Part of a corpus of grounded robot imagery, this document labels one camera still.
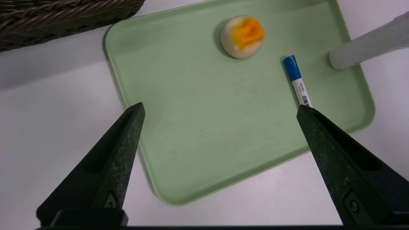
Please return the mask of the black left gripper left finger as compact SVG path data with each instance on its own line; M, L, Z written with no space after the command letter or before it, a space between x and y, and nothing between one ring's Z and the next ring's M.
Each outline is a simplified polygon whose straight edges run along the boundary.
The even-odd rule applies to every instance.
M125 226L127 187L145 118L143 103L127 108L37 208L42 226Z

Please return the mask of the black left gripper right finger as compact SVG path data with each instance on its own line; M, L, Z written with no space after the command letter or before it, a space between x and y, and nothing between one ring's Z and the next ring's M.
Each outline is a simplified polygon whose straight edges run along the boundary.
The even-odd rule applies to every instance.
M344 225L407 226L409 182L308 106L297 120Z

